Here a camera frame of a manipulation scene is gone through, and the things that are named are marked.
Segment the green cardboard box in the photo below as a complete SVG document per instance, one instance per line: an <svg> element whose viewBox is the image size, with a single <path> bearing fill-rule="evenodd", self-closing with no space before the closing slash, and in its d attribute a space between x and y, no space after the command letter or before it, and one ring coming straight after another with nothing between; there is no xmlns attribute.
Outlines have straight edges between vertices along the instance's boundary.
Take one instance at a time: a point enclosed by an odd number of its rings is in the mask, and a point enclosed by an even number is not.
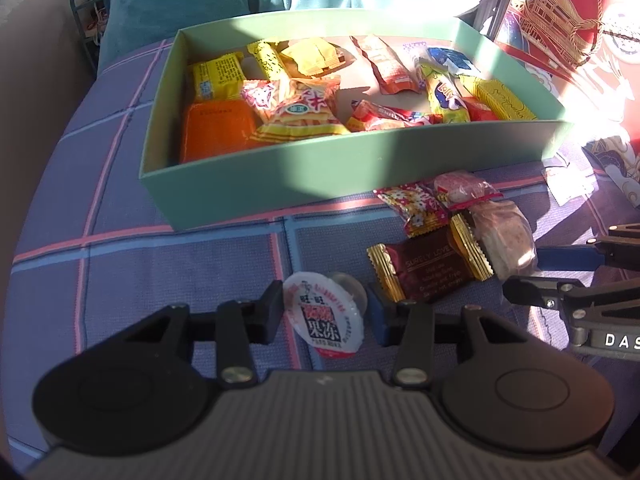
<svg viewBox="0 0 640 480"><path fill-rule="evenodd" d="M530 122L469 122L351 133L255 148L180 164L186 66L254 40L375 35L443 42L503 82ZM314 9L229 18L181 29L157 87L139 178L177 230L363 193L456 169L481 170L551 157L567 141L564 107L519 62L457 18L390 11Z"/></svg>

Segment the red floral candy packet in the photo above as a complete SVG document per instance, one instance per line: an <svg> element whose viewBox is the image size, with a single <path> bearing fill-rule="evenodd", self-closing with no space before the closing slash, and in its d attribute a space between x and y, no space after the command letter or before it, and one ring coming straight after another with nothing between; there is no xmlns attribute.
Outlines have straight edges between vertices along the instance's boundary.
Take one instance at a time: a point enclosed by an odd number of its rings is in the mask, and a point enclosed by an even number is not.
<svg viewBox="0 0 640 480"><path fill-rule="evenodd" d="M423 182L377 188L373 193L401 216L408 237L435 231L449 223L445 206Z"/></svg>

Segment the yellow biscuit packet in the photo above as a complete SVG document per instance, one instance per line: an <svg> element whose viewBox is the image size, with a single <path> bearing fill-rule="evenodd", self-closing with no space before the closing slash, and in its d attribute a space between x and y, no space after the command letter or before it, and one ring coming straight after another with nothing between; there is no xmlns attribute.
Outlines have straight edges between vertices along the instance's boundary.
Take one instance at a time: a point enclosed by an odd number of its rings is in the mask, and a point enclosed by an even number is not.
<svg viewBox="0 0 640 480"><path fill-rule="evenodd" d="M288 72L278 52L269 42L264 40L252 42L247 46L247 51L268 80L288 79Z"/></svg>
<svg viewBox="0 0 640 480"><path fill-rule="evenodd" d="M243 58L243 53L236 51L207 62L194 63L190 70L194 84L195 101L241 99L241 90L245 80L241 67Z"/></svg>

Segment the dark red chocolate packet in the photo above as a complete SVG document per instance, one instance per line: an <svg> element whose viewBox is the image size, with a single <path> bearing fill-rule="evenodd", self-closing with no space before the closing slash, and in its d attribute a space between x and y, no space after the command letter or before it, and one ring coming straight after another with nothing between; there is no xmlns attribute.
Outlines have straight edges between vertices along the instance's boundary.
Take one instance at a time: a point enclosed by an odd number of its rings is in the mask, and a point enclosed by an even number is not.
<svg viewBox="0 0 640 480"><path fill-rule="evenodd" d="M494 276L488 257L461 214L442 228L398 244L367 249L386 297L393 302L442 299L472 282Z"/></svg>

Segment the blue white snack packet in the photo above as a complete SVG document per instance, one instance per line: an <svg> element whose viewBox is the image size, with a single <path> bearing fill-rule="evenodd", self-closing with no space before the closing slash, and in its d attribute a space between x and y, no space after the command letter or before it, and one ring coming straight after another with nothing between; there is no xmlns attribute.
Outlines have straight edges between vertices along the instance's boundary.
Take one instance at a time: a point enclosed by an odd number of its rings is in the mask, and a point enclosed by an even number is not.
<svg viewBox="0 0 640 480"><path fill-rule="evenodd" d="M462 52L447 48L428 47L428 58L454 76L479 77L482 73Z"/></svg>

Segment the pink candy packet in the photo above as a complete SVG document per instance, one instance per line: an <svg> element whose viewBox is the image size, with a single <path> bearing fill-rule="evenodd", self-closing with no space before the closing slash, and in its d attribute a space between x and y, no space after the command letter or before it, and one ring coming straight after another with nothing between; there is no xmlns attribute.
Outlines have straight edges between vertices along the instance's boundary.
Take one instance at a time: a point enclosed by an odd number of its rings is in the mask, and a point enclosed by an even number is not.
<svg viewBox="0 0 640 480"><path fill-rule="evenodd" d="M502 193L485 179L466 171L440 174L433 181L436 197L450 211L500 198Z"/></svg>

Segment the red orange wrapper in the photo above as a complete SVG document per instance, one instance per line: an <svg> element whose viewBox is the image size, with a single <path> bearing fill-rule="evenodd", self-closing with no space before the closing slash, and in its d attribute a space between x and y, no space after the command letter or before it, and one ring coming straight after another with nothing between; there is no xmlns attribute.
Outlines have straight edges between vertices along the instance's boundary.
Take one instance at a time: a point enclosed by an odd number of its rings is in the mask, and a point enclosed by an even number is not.
<svg viewBox="0 0 640 480"><path fill-rule="evenodd" d="M352 40L360 55L371 65L373 75L383 94L394 96L400 92L420 92L416 77L380 37L350 36L349 39Z"/></svg>

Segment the orange flat packet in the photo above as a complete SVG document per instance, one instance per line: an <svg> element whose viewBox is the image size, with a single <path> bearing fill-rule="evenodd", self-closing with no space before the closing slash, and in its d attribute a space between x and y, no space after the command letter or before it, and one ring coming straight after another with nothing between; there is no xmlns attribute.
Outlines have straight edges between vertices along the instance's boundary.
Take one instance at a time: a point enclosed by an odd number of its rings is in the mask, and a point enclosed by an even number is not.
<svg viewBox="0 0 640 480"><path fill-rule="evenodd" d="M180 162L259 148L252 138L256 130L254 113L244 101L194 103L183 119Z"/></svg>

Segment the white jelly cup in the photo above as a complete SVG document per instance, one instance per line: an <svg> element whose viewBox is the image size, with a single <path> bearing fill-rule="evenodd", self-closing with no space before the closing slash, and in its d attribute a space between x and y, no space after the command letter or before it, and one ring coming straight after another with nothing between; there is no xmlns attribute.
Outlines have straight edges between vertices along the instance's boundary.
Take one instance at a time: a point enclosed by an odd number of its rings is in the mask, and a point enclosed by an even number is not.
<svg viewBox="0 0 640 480"><path fill-rule="evenodd" d="M360 349L368 296L353 276L296 272L283 283L283 300L288 322L320 356L349 358Z"/></svg>

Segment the orange striped rice cracker packet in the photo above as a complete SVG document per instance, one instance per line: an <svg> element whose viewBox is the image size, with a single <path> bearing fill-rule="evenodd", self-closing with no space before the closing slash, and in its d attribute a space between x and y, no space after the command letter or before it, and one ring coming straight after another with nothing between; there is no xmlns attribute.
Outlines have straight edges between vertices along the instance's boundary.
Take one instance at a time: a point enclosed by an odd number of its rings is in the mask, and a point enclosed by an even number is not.
<svg viewBox="0 0 640 480"><path fill-rule="evenodd" d="M247 80L241 96L262 122L250 138L262 144L281 144L346 136L337 118L336 95L341 78Z"/></svg>

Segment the clear bag rice cracker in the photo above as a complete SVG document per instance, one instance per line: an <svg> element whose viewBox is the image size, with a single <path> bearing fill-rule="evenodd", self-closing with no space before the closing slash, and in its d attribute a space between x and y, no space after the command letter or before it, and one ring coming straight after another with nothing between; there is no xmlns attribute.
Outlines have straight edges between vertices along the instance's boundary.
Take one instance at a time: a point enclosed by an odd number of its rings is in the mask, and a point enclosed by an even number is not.
<svg viewBox="0 0 640 480"><path fill-rule="evenodd" d="M482 243L496 277L532 274L537 251L530 224L512 200L478 203L470 208L474 234Z"/></svg>

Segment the red Skittles packet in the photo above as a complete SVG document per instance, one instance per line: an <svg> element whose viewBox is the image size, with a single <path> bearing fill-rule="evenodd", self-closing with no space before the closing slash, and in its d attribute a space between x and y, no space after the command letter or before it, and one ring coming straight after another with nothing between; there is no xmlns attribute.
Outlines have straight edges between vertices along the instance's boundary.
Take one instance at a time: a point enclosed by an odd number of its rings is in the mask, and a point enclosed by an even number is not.
<svg viewBox="0 0 640 480"><path fill-rule="evenodd" d="M384 106L368 100L352 101L352 116L346 128L351 132L422 127L440 123L438 115Z"/></svg>

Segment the small red packet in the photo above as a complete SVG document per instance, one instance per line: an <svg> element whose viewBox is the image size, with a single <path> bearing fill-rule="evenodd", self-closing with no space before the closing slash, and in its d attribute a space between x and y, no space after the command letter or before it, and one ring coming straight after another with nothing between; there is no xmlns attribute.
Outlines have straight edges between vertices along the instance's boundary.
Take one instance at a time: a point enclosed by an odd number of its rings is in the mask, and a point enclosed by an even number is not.
<svg viewBox="0 0 640 480"><path fill-rule="evenodd" d="M468 110L471 122L495 122L498 120L498 116L491 108L474 96L464 96L462 101Z"/></svg>

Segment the yellow green candy packet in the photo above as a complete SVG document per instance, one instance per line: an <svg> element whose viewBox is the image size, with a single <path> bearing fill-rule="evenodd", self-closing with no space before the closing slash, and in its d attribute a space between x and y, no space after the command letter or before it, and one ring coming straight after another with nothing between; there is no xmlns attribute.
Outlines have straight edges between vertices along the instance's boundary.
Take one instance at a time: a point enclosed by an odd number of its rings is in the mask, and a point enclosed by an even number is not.
<svg viewBox="0 0 640 480"><path fill-rule="evenodd" d="M450 77L431 63L421 62L416 73L424 82L431 111L439 115L445 124L470 122L468 108Z"/></svg>

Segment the orange yellow snack packet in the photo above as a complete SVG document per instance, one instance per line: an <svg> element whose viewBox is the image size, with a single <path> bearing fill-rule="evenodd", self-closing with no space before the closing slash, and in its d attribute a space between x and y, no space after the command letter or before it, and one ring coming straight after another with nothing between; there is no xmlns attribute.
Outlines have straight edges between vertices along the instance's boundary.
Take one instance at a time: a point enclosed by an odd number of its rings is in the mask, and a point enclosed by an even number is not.
<svg viewBox="0 0 640 480"><path fill-rule="evenodd" d="M284 68L294 78L320 78L354 62L345 49L320 37L281 41L276 51Z"/></svg>

